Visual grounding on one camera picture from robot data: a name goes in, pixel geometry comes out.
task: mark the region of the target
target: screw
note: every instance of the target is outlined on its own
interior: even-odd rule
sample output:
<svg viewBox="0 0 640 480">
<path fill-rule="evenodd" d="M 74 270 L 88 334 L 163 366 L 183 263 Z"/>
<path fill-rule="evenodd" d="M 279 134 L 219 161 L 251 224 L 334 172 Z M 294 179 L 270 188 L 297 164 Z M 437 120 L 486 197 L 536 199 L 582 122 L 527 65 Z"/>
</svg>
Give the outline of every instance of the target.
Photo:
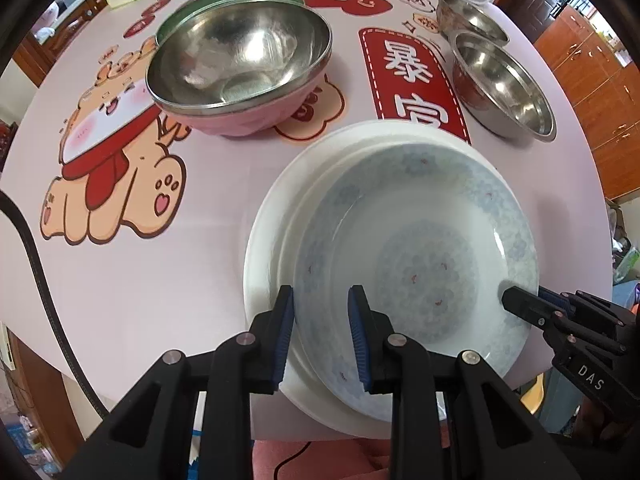
<svg viewBox="0 0 640 480">
<path fill-rule="evenodd" d="M 402 334 L 392 334 L 386 338 L 391 346 L 404 346 L 406 345 L 406 337 Z"/>
<path fill-rule="evenodd" d="M 242 346 L 249 346 L 253 344 L 254 341 L 255 341 L 255 335 L 253 335 L 251 332 L 242 332 L 242 333 L 239 333 L 238 336 L 236 337 L 236 343 Z"/>
<path fill-rule="evenodd" d="M 167 350 L 162 354 L 162 361 L 168 365 L 175 365 L 180 359 L 182 359 L 182 352 L 179 350 Z"/>
<path fill-rule="evenodd" d="M 477 365 L 480 362 L 480 356 L 473 350 L 465 350 L 462 352 L 462 360 L 468 365 Z"/>
</svg>

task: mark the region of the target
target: stacked plate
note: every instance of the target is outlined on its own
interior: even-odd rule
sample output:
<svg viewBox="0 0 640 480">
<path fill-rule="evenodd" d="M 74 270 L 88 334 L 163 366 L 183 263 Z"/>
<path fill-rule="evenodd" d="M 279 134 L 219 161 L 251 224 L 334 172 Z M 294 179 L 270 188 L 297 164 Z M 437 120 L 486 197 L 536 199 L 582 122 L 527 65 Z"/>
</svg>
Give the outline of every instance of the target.
<svg viewBox="0 0 640 480">
<path fill-rule="evenodd" d="M 367 121 L 307 148 L 266 196 L 244 261 L 248 319 L 286 283 L 296 324 L 280 389 L 337 431 L 388 438 L 391 398 L 358 379 L 350 286 L 396 332 L 452 356 L 475 349 L 503 376 L 529 327 L 499 298 L 536 292 L 538 266 L 526 217 L 475 149 L 430 126 Z"/>
</svg>

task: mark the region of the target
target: blue floral plate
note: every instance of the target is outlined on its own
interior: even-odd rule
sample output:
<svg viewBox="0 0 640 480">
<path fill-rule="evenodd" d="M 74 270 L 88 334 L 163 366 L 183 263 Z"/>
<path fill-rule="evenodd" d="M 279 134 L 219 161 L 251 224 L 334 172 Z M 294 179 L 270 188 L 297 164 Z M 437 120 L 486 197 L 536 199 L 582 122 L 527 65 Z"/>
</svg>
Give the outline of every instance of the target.
<svg viewBox="0 0 640 480">
<path fill-rule="evenodd" d="M 529 225 L 472 151 L 427 143 L 377 151 L 337 179 L 303 234 L 294 274 L 303 349 L 334 395 L 377 420 L 391 420 L 391 399 L 366 394 L 358 379 L 351 285 L 364 286 L 396 332 L 451 356 L 474 349 L 501 376 L 529 333 L 499 299 L 512 284 L 538 290 Z"/>
</svg>

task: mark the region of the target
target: table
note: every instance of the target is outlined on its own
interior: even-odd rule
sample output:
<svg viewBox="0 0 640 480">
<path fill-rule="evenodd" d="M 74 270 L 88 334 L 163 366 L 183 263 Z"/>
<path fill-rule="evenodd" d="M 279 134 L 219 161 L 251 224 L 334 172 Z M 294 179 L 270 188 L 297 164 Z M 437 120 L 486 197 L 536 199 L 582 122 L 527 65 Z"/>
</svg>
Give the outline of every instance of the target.
<svg viewBox="0 0 640 480">
<path fill-rule="evenodd" d="M 38 90 L 0 180 L 30 224 L 66 334 L 98 392 L 119 399 L 165 350 L 206 352 L 245 330 L 244 249 L 270 185 L 314 139 L 375 117 L 435 118 L 468 135 L 529 218 L 540 283 L 610 298 L 608 222 L 589 147 L 554 76 L 499 9 L 486 6 L 511 38 L 507 51 L 552 104 L 551 144 L 508 144 L 442 90 L 452 53 L 434 32 L 437 0 L 306 0 L 330 22 L 334 54 L 325 82 L 276 128 L 209 137 L 152 108 L 133 121 L 146 103 L 150 37 L 185 1 L 139 0 L 92 20 Z M 89 126 L 67 141 L 69 123 Z M 0 233 L 0 319 L 69 374 L 4 216 Z M 507 382 L 530 380 L 551 356 L 532 329 Z M 252 402 L 256 438 L 339 436 L 283 396 Z"/>
</svg>

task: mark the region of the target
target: pink clothing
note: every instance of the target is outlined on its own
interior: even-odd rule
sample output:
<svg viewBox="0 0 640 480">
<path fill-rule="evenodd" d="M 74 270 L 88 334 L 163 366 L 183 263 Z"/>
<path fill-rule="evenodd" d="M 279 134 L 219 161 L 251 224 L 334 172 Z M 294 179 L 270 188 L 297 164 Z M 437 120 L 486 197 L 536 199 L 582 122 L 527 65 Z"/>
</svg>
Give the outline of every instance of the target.
<svg viewBox="0 0 640 480">
<path fill-rule="evenodd" d="M 306 442 L 256 440 L 254 479 L 273 480 L 273 470 Z M 385 480 L 389 440 L 327 440 L 312 442 L 299 457 L 285 464 L 278 480 Z"/>
</svg>

